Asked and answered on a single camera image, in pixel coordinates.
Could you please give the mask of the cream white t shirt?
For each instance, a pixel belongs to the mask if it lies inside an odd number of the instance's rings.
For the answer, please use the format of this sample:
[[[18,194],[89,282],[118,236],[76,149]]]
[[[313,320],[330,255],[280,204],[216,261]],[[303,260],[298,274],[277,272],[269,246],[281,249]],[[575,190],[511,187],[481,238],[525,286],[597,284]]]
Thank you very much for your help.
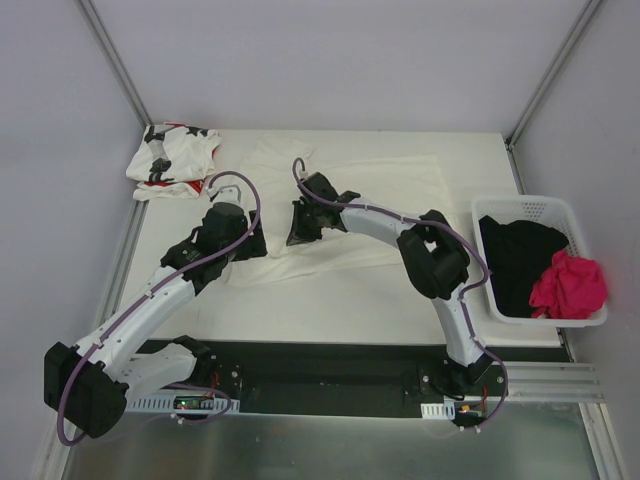
[[[266,135],[240,166],[261,198],[267,255],[231,266],[229,284],[248,287],[344,269],[401,263],[396,239],[408,218],[431,210],[454,225],[454,208],[438,158],[433,154],[360,159],[321,164],[312,146]],[[357,193],[354,207],[333,209],[347,230],[325,228],[319,240],[287,245],[294,201],[301,192],[292,171],[295,159],[309,173],[324,175],[339,194]]]

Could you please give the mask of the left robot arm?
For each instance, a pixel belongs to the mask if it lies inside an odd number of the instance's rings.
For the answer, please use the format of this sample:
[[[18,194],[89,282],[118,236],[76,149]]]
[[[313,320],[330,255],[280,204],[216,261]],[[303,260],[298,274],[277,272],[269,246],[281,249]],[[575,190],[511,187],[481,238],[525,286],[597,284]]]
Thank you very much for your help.
[[[74,345],[50,347],[44,356],[44,401],[57,413],[60,443],[74,446],[105,435],[127,406],[165,386],[225,398],[211,351],[187,335],[141,360],[134,355],[231,262],[265,253],[260,209],[216,201],[201,225],[167,251],[131,302]]]

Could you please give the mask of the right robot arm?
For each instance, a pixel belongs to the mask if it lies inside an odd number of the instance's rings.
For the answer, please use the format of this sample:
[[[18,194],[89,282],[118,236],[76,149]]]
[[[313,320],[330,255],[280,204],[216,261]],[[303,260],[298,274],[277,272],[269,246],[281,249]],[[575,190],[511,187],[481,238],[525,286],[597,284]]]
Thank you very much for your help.
[[[353,191],[337,193],[316,172],[306,178],[294,173],[301,197],[293,202],[289,245],[322,238],[325,229],[360,234],[397,248],[411,285],[430,299],[445,334],[448,377],[461,394],[473,394],[486,381],[494,361],[476,332],[465,293],[470,258],[480,260],[471,245],[437,210],[412,218],[376,205]]]

